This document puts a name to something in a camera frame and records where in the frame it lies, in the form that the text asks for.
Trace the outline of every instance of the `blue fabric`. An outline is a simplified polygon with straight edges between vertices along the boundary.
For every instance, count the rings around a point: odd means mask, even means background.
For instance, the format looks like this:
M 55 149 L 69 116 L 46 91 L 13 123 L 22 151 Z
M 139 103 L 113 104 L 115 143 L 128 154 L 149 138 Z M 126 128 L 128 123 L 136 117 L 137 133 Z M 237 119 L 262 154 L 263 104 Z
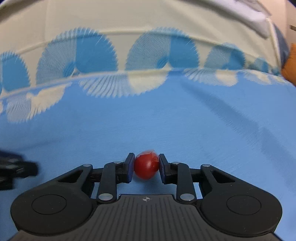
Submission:
M 284 67 L 288 57 L 289 57 L 289 46 L 285 40 L 285 37 L 283 36 L 283 34 L 281 33 L 281 31 L 279 30 L 279 28 L 274 24 L 275 30 L 276 30 L 276 35 L 278 38 L 278 42 L 279 42 L 279 51 L 281 54 L 281 65 L 282 67 Z
M 0 116 L 1 148 L 41 167 L 38 177 L 18 180 L 15 190 L 0 192 L 0 240 L 16 232 L 9 207 L 18 194 L 81 164 L 103 167 L 124 160 L 129 152 L 148 149 L 192 168 L 212 164 L 271 192 L 283 206 L 276 233 L 294 240 L 294 87 L 260 85 L 243 74 L 232 87 L 212 86 L 171 72 L 150 92 L 95 98 L 83 91 L 81 80 L 73 81 L 52 108 L 27 122 L 15 124 L 7 114 Z M 198 185 L 195 188 L 201 197 Z M 175 191 L 174 185 L 161 183 L 159 174 L 147 182 L 134 177 L 131 184 L 118 185 L 119 194 Z
M 283 206 L 276 233 L 295 241 L 295 87 L 263 58 L 244 69 L 245 53 L 231 43 L 212 46 L 203 67 L 200 52 L 182 31 L 157 28 L 134 42 L 119 72 L 108 36 L 75 28 L 43 51 L 37 86 L 21 56 L 1 54 L 0 149 L 38 162 L 41 172 L 0 192 L 0 240 L 16 232 L 9 209 L 22 192 L 85 163 L 103 167 L 154 149 L 274 194 Z M 175 192 L 159 174 L 118 185 L 118 194 Z

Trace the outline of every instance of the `red tomato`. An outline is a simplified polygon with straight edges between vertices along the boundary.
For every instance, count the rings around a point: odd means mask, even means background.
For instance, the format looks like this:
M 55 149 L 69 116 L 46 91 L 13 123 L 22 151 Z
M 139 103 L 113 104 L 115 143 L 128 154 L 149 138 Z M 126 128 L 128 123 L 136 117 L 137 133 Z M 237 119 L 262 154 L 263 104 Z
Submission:
M 143 152 L 136 157 L 134 171 L 139 178 L 148 180 L 158 171 L 159 161 L 155 152 Z

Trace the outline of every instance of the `ribbed black plate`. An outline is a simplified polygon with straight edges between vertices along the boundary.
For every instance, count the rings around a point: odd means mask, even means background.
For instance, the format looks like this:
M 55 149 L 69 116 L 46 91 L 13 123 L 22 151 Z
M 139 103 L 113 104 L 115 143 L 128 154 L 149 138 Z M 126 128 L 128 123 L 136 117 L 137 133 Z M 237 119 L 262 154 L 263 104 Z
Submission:
M 24 231 L 11 241 L 280 241 L 275 235 L 240 238 L 209 226 L 192 205 L 172 195 L 121 195 L 112 204 L 97 207 L 81 227 L 54 237 Z

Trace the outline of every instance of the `orange object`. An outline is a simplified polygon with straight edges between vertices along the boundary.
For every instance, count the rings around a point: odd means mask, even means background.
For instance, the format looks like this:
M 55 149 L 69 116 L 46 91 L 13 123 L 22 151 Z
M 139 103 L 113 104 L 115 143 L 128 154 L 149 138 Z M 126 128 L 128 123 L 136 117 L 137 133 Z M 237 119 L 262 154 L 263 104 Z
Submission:
M 292 44 L 285 66 L 281 70 L 282 76 L 296 86 L 296 44 Z
M 133 169 L 139 178 L 148 180 L 158 171 L 158 155 L 153 151 L 143 151 L 134 162 Z

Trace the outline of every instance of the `round circular pad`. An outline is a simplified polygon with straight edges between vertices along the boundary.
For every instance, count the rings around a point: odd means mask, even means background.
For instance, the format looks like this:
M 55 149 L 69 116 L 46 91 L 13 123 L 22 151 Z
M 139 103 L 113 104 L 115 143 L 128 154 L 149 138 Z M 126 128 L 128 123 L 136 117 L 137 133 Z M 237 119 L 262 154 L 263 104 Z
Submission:
M 62 211 L 67 205 L 65 198 L 58 195 L 44 195 L 37 199 L 32 204 L 35 212 L 40 214 L 55 214 Z
M 238 237 L 272 232 L 282 214 L 281 204 L 274 196 L 243 182 L 213 188 L 203 198 L 200 209 L 212 227 Z
M 190 193 L 184 193 L 184 194 L 180 195 L 180 198 L 184 201 L 191 201 L 194 199 L 194 195 L 192 195 Z
M 19 195 L 10 213 L 18 230 L 38 236 L 66 233 L 90 216 L 90 198 L 71 183 L 48 182 Z
M 234 213 L 251 215 L 260 210 L 261 203 L 254 197 L 237 195 L 227 200 L 227 207 Z

